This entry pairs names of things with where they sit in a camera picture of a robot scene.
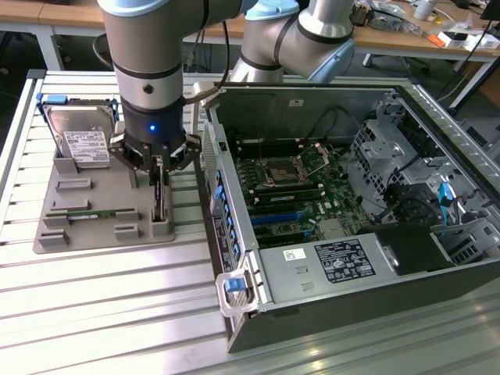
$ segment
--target hard drive label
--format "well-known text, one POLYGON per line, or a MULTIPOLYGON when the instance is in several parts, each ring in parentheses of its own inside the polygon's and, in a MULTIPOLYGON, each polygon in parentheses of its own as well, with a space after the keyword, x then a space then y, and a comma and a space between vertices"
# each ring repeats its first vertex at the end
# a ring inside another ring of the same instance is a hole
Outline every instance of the hard drive label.
POLYGON ((103 131, 65 131, 66 143, 77 163, 108 162, 108 146, 103 131))
POLYGON ((314 247, 332 284, 375 275, 358 240, 339 241, 314 247))

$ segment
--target green circuit board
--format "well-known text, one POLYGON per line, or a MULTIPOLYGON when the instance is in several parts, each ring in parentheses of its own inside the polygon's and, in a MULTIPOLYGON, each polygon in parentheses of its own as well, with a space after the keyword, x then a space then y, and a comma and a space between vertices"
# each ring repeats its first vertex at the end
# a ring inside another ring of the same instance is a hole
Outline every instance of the green circuit board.
POLYGON ((260 248, 342 238, 369 222, 332 148, 299 155, 235 160, 260 248))

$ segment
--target wooden table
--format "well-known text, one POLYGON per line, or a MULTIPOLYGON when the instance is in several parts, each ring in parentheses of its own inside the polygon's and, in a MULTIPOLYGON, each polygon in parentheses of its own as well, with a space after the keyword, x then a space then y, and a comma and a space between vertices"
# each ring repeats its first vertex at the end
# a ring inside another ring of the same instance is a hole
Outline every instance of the wooden table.
MULTIPOLYGON (((406 11, 408 18, 430 32, 435 24, 419 21, 413 18, 414 10, 404 2, 395 2, 406 11)), ((472 14, 475 27, 482 27, 485 21, 480 20, 474 12, 457 8, 453 3, 439 3, 437 8, 443 10, 456 21, 465 21, 472 14)), ((59 50, 55 45, 55 35, 91 36, 100 35, 104 23, 96 0, 75 0, 73 5, 52 5, 37 0, 0 0, 0 30, 31 32, 37 36, 45 63, 49 70, 62 70, 63 64, 59 50)), ((231 44, 240 45, 243 42, 245 18, 238 17, 228 21, 231 44)), ((194 41, 195 36, 185 38, 185 41, 194 41)), ((465 49, 439 48, 424 37, 408 34, 395 34, 368 27, 357 27, 354 32, 356 52, 366 53, 363 65, 369 66, 375 55, 393 55, 404 57, 418 57, 423 59, 464 60, 469 54, 465 49)), ((224 43, 223 31, 220 25, 207 29, 205 43, 224 43)), ((470 83, 458 97, 458 102, 469 92, 490 69, 500 56, 500 49, 477 51, 470 61, 483 63, 481 68, 470 80, 470 83)))

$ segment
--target electronic component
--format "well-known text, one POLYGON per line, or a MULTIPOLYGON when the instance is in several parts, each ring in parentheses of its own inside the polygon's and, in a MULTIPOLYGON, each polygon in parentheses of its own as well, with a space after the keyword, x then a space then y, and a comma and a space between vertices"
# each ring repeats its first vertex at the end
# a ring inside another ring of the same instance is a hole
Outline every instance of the electronic component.
MULTIPOLYGON (((273 148, 290 152, 286 144, 273 148)), ((239 155, 255 156, 253 147, 240 144, 239 155)), ((269 149, 265 142, 260 147, 269 149)), ((349 182, 341 180, 334 152, 316 142, 296 156, 274 155, 235 163, 261 248, 341 238, 369 222, 349 182)))
MULTIPOLYGON (((380 86, 386 88, 387 82, 380 86)), ((296 102, 314 103, 315 111, 326 113, 337 101, 347 105, 359 87, 349 87, 349 99, 344 99, 343 84, 331 91, 235 85, 207 105, 212 145, 227 141, 236 146, 229 149, 231 157, 221 152, 215 158, 231 218, 228 245, 218 252, 233 256, 233 232, 239 245, 237 265, 216 282, 221 311, 232 328, 230 351, 396 313, 402 306, 444 301, 498 276, 500 266, 491 260, 500 256, 500 234, 488 221, 497 216, 478 216, 481 210, 496 214, 489 209, 495 193, 487 182, 498 180, 492 173, 498 167, 476 158, 474 152, 484 154, 479 148, 468 149, 467 157, 475 162, 465 166, 457 155, 449 156, 450 150, 473 148, 473 143, 466 137, 456 140, 465 133, 452 120, 416 115, 421 106, 429 114, 434 107, 421 100, 425 92, 414 92, 418 85, 408 88, 383 93, 362 86, 366 95, 376 97, 374 102, 358 119, 353 119, 358 115, 350 112, 353 108, 338 110, 331 133, 317 143, 297 137, 301 129, 310 132, 316 119, 308 122, 310 107, 296 102), (329 99, 323 106, 320 96, 329 99), (254 116, 249 102, 268 116, 254 116), (351 124, 350 133, 343 133, 344 124, 351 124), (441 145, 447 141, 444 134, 452 134, 456 147, 441 145), (489 172, 467 172, 475 166, 489 172), (458 208, 454 199, 446 211, 450 225, 442 225, 442 182, 461 197, 458 208), (472 214, 460 223, 463 213, 472 214), (235 277, 247 284, 233 295, 223 282, 235 277), (348 313, 332 321, 331 311, 348 313), (275 319, 280 314, 286 322, 275 319)), ((330 128, 325 121, 318 133, 330 128)))
POLYGON ((38 96, 37 107, 44 117, 59 156, 71 158, 79 168, 109 166, 108 142, 118 117, 113 100, 68 99, 65 95, 38 96))
POLYGON ((321 220, 318 224, 318 228, 320 229, 325 240, 342 238, 346 235, 339 219, 321 220))

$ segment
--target blue tab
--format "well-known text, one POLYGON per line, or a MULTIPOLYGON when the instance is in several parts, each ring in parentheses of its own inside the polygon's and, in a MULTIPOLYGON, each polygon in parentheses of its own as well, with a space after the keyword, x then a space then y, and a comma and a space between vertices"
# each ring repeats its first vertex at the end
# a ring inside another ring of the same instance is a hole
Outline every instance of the blue tab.
POLYGON ((45 104, 66 104, 68 102, 68 97, 65 95, 49 95, 45 104))
POLYGON ((245 291, 245 279, 239 277, 237 279, 227 279, 224 283, 224 287, 227 293, 234 293, 235 291, 245 291))
POLYGON ((223 186, 222 185, 220 185, 220 186, 217 187, 216 193, 214 194, 215 198, 220 198, 220 195, 223 193, 222 190, 223 190, 223 186))
POLYGON ((300 8, 295 0, 259 0, 251 8, 245 19, 247 21, 274 20, 296 14, 300 8))
POLYGON ((449 207, 454 199, 452 186, 448 182, 441 183, 439 186, 439 205, 449 207))
POLYGON ((307 80, 329 84, 336 76, 348 68, 353 53, 354 41, 351 38, 328 56, 307 80))

